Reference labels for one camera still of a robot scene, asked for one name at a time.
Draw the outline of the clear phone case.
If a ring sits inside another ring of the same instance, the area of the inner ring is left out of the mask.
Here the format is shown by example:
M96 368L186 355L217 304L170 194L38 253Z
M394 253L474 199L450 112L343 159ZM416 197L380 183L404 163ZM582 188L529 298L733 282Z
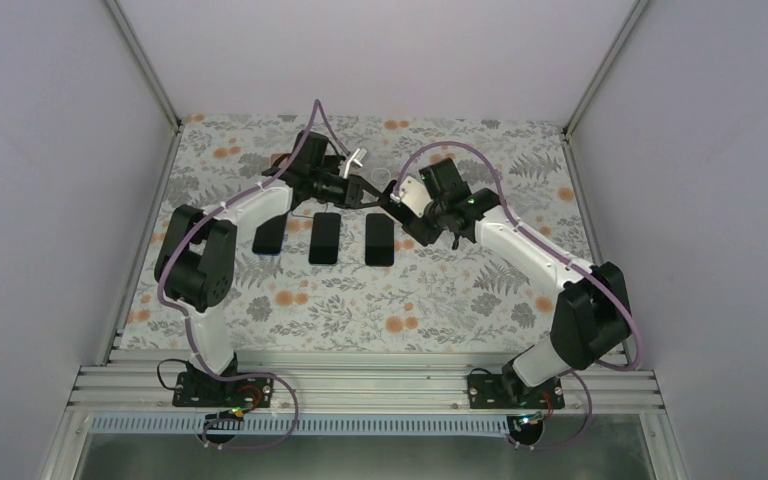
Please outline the clear phone case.
M384 190L395 180L399 166L389 154L379 154L369 150L361 159L361 166L356 167L355 173L367 180L378 190Z

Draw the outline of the dark blue phone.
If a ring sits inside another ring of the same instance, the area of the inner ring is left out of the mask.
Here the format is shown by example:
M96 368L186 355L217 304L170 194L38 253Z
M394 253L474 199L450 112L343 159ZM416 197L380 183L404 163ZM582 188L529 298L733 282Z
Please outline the dark blue phone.
M365 264L371 267L391 267L394 256L393 220L386 214L368 214L365 220Z

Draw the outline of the teal phone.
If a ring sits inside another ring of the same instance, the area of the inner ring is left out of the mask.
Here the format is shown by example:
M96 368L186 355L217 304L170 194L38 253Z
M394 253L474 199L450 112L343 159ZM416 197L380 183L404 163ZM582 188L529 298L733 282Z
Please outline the teal phone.
M342 219L339 213L313 216L308 261L312 265L334 265L339 257Z

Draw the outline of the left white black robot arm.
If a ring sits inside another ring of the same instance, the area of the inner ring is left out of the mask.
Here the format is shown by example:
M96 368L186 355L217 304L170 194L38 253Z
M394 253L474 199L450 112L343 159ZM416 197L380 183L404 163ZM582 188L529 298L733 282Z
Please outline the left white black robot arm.
M253 232L309 199L350 210L380 204L365 201L380 192L352 171L362 166L366 149L331 154L331 143L302 130L293 150L274 160L255 186L210 207L173 210L155 264L157 297L182 314L188 368L201 374L198 390L212 404L226 404L238 391L236 353L218 309L231 289L239 232Z

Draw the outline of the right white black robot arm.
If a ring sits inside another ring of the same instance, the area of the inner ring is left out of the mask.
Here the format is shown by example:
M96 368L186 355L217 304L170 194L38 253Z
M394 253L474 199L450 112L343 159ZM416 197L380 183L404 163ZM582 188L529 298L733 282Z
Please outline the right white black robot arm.
M563 251L518 220L500 190L472 190L451 159L421 169L418 177L400 177L390 197L418 239L433 242L449 231L501 256L548 295L548 336L502 368L501 391L512 406L527 406L547 381L588 368L631 335L627 289L616 265Z

